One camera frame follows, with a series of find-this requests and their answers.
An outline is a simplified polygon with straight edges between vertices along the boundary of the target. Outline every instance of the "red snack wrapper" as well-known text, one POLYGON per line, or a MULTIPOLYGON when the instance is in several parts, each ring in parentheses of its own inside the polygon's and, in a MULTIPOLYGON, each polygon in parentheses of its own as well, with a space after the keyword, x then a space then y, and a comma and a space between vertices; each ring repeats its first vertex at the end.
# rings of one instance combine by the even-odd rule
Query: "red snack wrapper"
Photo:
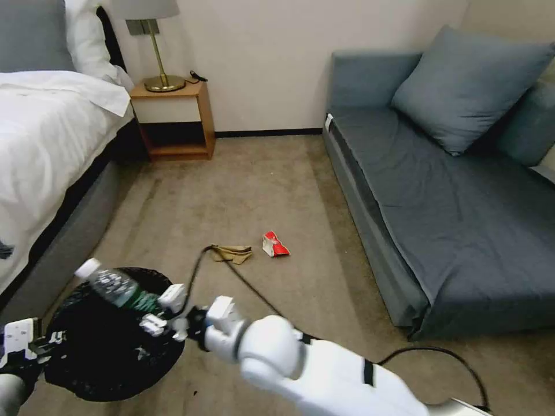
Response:
POLYGON ((267 232, 262 237, 262 249, 270 256, 291 255, 286 246, 276 236, 274 231, 267 232))

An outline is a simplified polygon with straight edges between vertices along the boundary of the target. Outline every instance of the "table lamp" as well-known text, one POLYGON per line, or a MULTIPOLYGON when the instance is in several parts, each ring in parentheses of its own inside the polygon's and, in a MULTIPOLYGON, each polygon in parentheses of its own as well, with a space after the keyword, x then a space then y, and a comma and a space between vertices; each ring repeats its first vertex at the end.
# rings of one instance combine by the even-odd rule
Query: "table lamp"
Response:
POLYGON ((126 20, 146 20, 154 53, 160 68, 160 75, 145 80, 145 88, 152 92, 170 92, 183 88, 185 79, 175 75, 166 75, 151 19, 173 17, 179 14, 176 0, 112 0, 112 11, 115 17, 126 20))

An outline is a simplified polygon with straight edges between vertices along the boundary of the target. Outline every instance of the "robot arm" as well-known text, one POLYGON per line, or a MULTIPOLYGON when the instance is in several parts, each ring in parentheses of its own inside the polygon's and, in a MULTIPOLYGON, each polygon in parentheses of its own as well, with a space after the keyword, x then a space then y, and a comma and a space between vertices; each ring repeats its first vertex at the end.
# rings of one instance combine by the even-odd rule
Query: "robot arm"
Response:
POLYGON ((219 296, 208 311, 193 307, 185 313, 187 336, 203 350, 237 363, 246 381, 294 402, 307 416, 487 415, 455 399, 426 405, 396 374, 296 330, 283 317, 251 324, 232 298, 219 296))
MULTIPOLYGON (((186 307, 184 286, 160 298, 172 318, 146 315, 142 328, 152 336, 195 340, 204 351, 237 363, 255 387, 295 403, 307 416, 487 416, 459 400, 426 405, 394 373, 329 341, 296 330, 279 316, 250 323, 232 298, 219 296, 211 307, 186 307)), ((64 341, 62 333, 40 336, 34 320, 5 326, 0 359, 0 416, 17 415, 32 392, 41 364, 64 341)))

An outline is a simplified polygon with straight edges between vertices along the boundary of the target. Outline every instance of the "power cord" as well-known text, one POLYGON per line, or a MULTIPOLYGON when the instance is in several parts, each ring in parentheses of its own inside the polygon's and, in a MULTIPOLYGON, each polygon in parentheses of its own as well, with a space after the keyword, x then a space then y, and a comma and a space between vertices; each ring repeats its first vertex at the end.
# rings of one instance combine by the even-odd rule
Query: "power cord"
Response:
POLYGON ((478 389, 480 390, 480 396, 482 398, 482 405, 478 406, 478 408, 480 410, 483 410, 483 411, 487 412, 487 413, 491 413, 490 399, 487 396, 486 387, 484 386, 483 381, 480 379, 480 376, 477 374, 476 371, 474 371, 474 369, 472 367, 470 367, 470 364, 468 362, 466 362, 466 360, 463 357, 461 357, 459 354, 456 354, 453 351, 447 350, 445 348, 440 348, 440 347, 406 347, 406 348, 401 348, 400 350, 396 350, 396 351, 392 352, 390 355, 388 355, 387 357, 385 357, 383 360, 381 360, 380 362, 378 362, 376 364, 383 367, 385 364, 390 362, 396 356, 401 355, 405 352, 409 352, 409 351, 441 352, 442 354, 447 354, 448 356, 453 357, 455 360, 459 361, 466 368, 466 370, 471 374, 472 378, 474 379, 474 382, 476 382, 476 385, 478 386, 478 389))
MULTIPOLYGON (((195 281, 197 280, 197 275, 198 275, 198 271, 200 269, 201 266, 201 262, 202 259, 204 257, 204 255, 209 252, 209 251, 214 251, 215 253, 218 254, 218 256, 220 256, 220 258, 224 261, 224 263, 231 269, 231 271, 233 272, 233 274, 241 281, 243 282, 243 284, 245 286, 247 286, 255 295, 258 296, 258 298, 263 301, 272 311, 274 311, 277 315, 288 319, 284 314, 282 314, 278 308, 276 308, 262 293, 260 293, 258 290, 256 290, 244 277, 243 275, 239 272, 239 270, 237 270, 237 268, 228 260, 226 260, 224 258, 224 256, 222 255, 222 253, 220 252, 220 250, 218 250, 216 248, 216 246, 208 246, 202 249, 201 253, 199 254, 199 256, 197 257, 197 260, 195 261, 195 266, 193 268, 193 272, 191 273, 191 277, 189 278, 189 284, 187 287, 187 295, 185 297, 185 302, 183 304, 183 309, 178 312, 177 314, 181 314, 186 308, 187 305, 189 303, 189 300, 191 298, 191 293, 193 291, 193 286, 195 284, 195 281)), ((441 352, 442 354, 447 354, 450 357, 453 357, 454 359, 456 359, 457 361, 459 361, 465 368, 466 370, 471 374, 472 378, 474 379, 474 382, 476 382, 476 385, 478 386, 478 389, 480 390, 480 396, 482 398, 482 405, 478 406, 479 409, 487 412, 487 413, 491 413, 491 408, 490 408, 490 400, 487 396, 487 391, 486 391, 486 387, 484 386, 483 381, 480 379, 480 376, 477 374, 476 371, 474 371, 474 369, 470 366, 470 364, 468 364, 468 362, 466 362, 466 360, 464 358, 462 358, 460 355, 456 354, 453 351, 447 350, 445 348, 440 348, 440 347, 406 347, 406 348, 401 348, 399 350, 396 350, 394 352, 392 352, 390 355, 388 355, 387 357, 385 357, 383 360, 381 360, 380 362, 376 363, 379 366, 384 366, 385 364, 387 364, 388 362, 390 362, 392 359, 394 359, 396 356, 401 355, 405 352, 409 352, 409 351, 435 351, 435 352, 441 352)))
POLYGON ((185 85, 187 84, 198 84, 199 82, 208 82, 208 79, 201 77, 199 74, 197 74, 196 72, 194 72, 193 70, 189 72, 189 74, 191 74, 191 78, 196 79, 196 81, 189 81, 189 80, 185 80, 185 85))
POLYGON ((201 266, 201 262, 202 262, 202 258, 204 257, 204 255, 208 252, 208 251, 214 251, 215 253, 217 253, 218 256, 220 256, 220 258, 224 261, 224 263, 231 269, 231 271, 233 272, 233 274, 241 281, 243 282, 243 284, 245 286, 247 286, 255 295, 258 296, 258 298, 263 301, 272 311, 274 311, 277 315, 285 318, 285 316, 279 311, 278 308, 276 308, 268 299, 266 299, 266 297, 260 293, 258 290, 256 290, 256 288, 254 286, 252 286, 244 277, 243 275, 239 272, 239 270, 237 270, 237 268, 230 262, 227 261, 222 253, 220 252, 220 250, 218 250, 215 246, 208 246, 202 249, 201 253, 199 254, 197 260, 195 261, 195 266, 193 268, 193 272, 191 273, 191 277, 189 278, 189 284, 187 287, 187 295, 185 297, 185 302, 183 305, 183 310, 185 310, 187 308, 187 305, 189 303, 189 300, 191 298, 191 293, 193 291, 193 286, 195 284, 195 281, 197 279, 197 274, 198 274, 198 270, 201 266))

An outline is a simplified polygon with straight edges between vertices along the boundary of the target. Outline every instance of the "wooden nightstand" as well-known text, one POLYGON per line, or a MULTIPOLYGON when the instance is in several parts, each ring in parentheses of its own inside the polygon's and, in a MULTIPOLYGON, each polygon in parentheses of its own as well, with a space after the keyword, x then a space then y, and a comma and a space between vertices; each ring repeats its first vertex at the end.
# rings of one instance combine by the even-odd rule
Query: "wooden nightstand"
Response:
POLYGON ((216 136, 206 83, 173 92, 150 92, 140 83, 130 95, 151 160, 212 159, 216 136))

